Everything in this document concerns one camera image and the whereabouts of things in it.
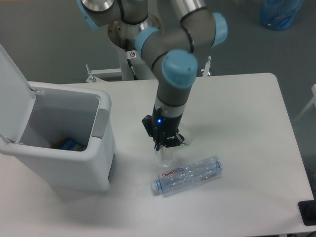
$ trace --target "open lid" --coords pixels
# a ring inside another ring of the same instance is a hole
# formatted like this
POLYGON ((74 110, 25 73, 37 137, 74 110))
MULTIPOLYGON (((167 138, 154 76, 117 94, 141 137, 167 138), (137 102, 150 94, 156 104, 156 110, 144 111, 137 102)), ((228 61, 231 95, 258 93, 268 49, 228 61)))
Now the open lid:
POLYGON ((0 45, 0 138, 18 143, 30 118, 36 95, 0 45))

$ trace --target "gray floor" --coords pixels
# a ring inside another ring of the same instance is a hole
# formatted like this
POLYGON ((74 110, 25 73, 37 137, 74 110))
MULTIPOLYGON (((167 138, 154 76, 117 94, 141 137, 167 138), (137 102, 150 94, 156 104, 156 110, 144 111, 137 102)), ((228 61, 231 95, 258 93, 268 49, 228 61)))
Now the gray floor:
MULTIPOLYGON (((261 0, 206 2, 226 17, 229 35, 223 44, 197 53, 200 68, 212 55, 215 76, 275 74, 293 120, 316 84, 316 1, 305 0, 292 27, 284 31, 260 24, 261 0)), ((166 31, 178 27, 168 0, 159 0, 158 9, 166 31)), ((27 80, 79 83, 87 78, 86 63, 93 70, 119 67, 107 27, 90 30, 75 0, 0 1, 0 44, 27 80)))

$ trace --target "bottle cap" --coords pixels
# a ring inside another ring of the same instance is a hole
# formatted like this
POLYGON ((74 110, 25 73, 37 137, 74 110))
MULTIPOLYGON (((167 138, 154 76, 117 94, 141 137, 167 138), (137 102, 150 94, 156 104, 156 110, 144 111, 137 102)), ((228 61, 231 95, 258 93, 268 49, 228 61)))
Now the bottle cap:
POLYGON ((153 194, 155 196, 159 195, 159 189, 158 189, 158 186, 157 186, 157 182, 156 181, 152 181, 150 183, 150 185, 152 186, 152 191, 153 191, 153 194))

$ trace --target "clear plastic bottle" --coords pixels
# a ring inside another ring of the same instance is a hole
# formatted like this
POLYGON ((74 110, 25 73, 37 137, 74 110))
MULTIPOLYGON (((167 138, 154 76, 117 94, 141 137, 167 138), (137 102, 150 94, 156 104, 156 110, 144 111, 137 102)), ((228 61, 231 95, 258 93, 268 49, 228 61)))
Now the clear plastic bottle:
POLYGON ((209 157, 159 175, 158 179, 151 182, 152 190, 155 196, 169 196, 219 177, 222 169, 217 157, 209 157))
POLYGON ((261 9, 261 23, 273 30, 290 27, 304 0, 266 0, 261 9))

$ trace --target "white bin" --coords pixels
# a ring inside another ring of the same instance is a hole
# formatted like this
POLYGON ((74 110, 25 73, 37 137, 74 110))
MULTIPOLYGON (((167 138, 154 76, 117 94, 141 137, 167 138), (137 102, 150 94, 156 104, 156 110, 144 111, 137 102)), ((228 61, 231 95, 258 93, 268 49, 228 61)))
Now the white bin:
POLYGON ((0 45, 0 152, 52 185, 106 191, 114 163, 111 100, 101 90, 28 83, 0 45), (50 147, 63 138, 85 151, 50 147))

